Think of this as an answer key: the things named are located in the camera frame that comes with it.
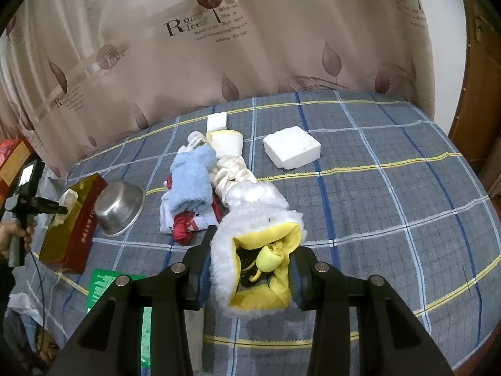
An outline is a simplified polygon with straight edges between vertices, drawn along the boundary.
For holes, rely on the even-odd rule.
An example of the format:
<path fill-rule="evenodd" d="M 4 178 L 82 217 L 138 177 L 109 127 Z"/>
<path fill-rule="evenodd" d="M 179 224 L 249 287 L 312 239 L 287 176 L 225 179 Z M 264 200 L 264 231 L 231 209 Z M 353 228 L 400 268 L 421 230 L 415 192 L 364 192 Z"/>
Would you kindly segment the person left hand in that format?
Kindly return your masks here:
<path fill-rule="evenodd" d="M 32 222 L 31 226 L 28 226 L 27 229 L 23 229 L 19 225 L 19 221 L 16 219 L 9 220 L 6 222 L 1 222 L 0 224 L 0 255 L 1 260 L 7 260 L 9 258 L 9 249 L 11 240 L 13 236 L 18 236 L 20 239 L 24 241 L 25 253 L 28 254 L 31 251 L 31 237 L 35 232 L 35 228 L 37 223 L 35 221 Z"/>

